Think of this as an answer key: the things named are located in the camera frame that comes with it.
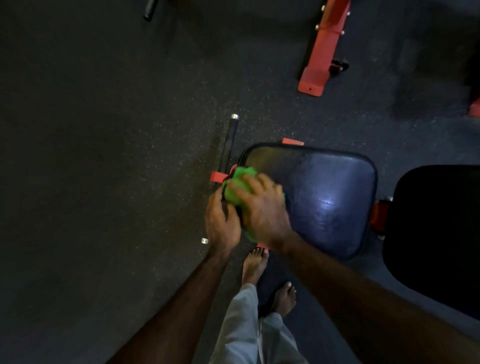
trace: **black metal pole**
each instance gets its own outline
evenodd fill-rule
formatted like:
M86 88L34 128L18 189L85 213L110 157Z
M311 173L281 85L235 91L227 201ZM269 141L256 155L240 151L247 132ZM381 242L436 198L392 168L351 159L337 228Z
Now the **black metal pole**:
M220 157L220 168L218 171L221 173L229 174L228 161L230 161L230 154L232 153L233 141L235 140L235 133L239 125L239 116L232 114L230 122L228 123L227 137L223 144L222 157Z
M144 19L147 21L152 20L153 13L155 11L156 4L158 0L148 0L147 6L145 7Z

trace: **speckled floor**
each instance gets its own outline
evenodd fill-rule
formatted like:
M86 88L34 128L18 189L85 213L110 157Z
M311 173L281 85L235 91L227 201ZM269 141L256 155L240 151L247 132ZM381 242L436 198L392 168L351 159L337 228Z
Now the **speckled floor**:
M360 152L378 195L425 164L480 162L465 117L480 5L354 1L323 96L296 91L320 1L3 2L0 361L103 363L205 254L203 214L228 116L234 158L291 137ZM229 264L194 362L207 363L250 246ZM396 282L374 237L351 264L480 338L480 323ZM288 277L272 257L262 299ZM287 320L311 364L355 362L299 289Z

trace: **pant leg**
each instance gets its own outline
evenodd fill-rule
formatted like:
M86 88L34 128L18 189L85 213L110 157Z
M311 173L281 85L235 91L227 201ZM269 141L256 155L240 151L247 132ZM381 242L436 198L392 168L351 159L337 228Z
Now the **pant leg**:
M257 288L246 283L228 307L210 364L257 364L257 358Z
M276 312L260 323L260 345L264 364L307 364L282 316Z

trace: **black leather pad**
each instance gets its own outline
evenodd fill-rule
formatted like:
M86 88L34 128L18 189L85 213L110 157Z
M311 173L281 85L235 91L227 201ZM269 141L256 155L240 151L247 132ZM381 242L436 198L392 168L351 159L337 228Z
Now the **black leather pad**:
M480 166L425 166L398 182L384 262L407 287L480 319Z
M348 259L360 248L375 198L377 171L358 154L257 144L240 166L255 167L283 186L294 231L313 246Z

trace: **forearm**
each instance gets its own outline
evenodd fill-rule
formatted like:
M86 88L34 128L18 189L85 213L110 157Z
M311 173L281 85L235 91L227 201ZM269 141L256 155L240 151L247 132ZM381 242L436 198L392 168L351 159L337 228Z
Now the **forearm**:
M174 296L108 363L190 364L230 255L211 249Z
M473 363L474 341L293 234L280 252L364 363Z

